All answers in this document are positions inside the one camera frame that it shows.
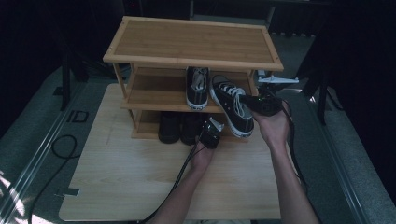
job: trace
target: shoe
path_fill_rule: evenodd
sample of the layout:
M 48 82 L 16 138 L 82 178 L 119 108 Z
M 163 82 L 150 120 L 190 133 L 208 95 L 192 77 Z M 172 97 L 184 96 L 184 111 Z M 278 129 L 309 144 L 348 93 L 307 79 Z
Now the shoe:
M 209 79 L 209 69 L 188 67 L 186 73 L 187 105 L 192 110 L 202 110 L 207 105 L 206 82 Z
M 194 145 L 195 137 L 201 134 L 206 118 L 205 113 L 185 113 L 181 121 L 181 142 L 188 146 Z
M 165 144 L 172 144 L 180 138 L 180 115 L 173 111 L 162 111 L 158 138 Z
M 239 102 L 239 96 L 245 95 L 245 91 L 224 76 L 212 77 L 209 89 L 212 99 L 224 111 L 233 134 L 249 137 L 254 128 L 253 117 L 247 106 Z

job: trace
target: left arm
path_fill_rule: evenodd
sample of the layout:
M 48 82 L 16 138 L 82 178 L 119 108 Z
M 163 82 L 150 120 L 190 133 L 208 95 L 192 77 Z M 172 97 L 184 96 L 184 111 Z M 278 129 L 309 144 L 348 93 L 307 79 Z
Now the left arm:
M 195 152 L 203 147 L 204 145 L 198 142 Z M 212 160 L 213 152 L 214 149 L 204 148 L 191 159 L 191 169 L 149 223 L 183 223 L 190 208 L 192 195 Z

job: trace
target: wooden shoe rack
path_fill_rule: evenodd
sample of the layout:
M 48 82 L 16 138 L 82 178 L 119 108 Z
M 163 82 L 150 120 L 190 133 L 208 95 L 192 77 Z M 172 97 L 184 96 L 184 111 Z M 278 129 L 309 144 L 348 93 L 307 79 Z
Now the wooden shoe rack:
M 121 108 L 132 117 L 135 138 L 158 138 L 160 111 L 195 112 L 186 104 L 186 68 L 209 67 L 210 77 L 224 75 L 248 94 L 257 94 L 255 70 L 282 71 L 264 26 L 208 21 L 124 17 L 105 56 L 123 94 Z M 131 65 L 128 83 L 120 63 Z M 227 123 L 212 101 L 204 113 Z M 223 139 L 236 140 L 230 130 Z

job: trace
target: person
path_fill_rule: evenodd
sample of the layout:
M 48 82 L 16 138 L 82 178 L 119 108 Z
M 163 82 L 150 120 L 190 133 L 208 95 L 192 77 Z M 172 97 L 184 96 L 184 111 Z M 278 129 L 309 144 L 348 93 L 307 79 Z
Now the person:
M 318 217 L 308 201 L 297 175 L 294 173 L 288 156 L 289 123 L 287 115 L 283 111 L 272 117 L 265 117 L 254 111 L 251 111 L 251 113 L 258 122 L 262 138 L 271 151 L 282 223 L 318 223 Z M 198 149 L 203 147 L 205 146 L 201 142 L 197 143 Z M 164 201 L 154 218 L 149 221 L 150 224 L 183 223 L 189 210 L 192 195 L 204 176 L 214 151 L 204 148 L 191 159 L 190 170 Z

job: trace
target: white shoelace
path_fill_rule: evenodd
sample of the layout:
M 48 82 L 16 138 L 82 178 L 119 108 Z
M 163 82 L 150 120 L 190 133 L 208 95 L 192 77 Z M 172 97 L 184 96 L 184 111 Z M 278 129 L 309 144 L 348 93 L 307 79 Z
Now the white shoelace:
M 192 77 L 191 87 L 196 91 L 203 91 L 205 89 L 206 69 L 194 68 L 194 76 Z
M 239 102 L 239 95 L 245 95 L 245 91 L 227 83 L 220 84 L 219 88 L 233 97 L 235 113 L 243 118 L 245 116 L 245 108 L 244 105 Z

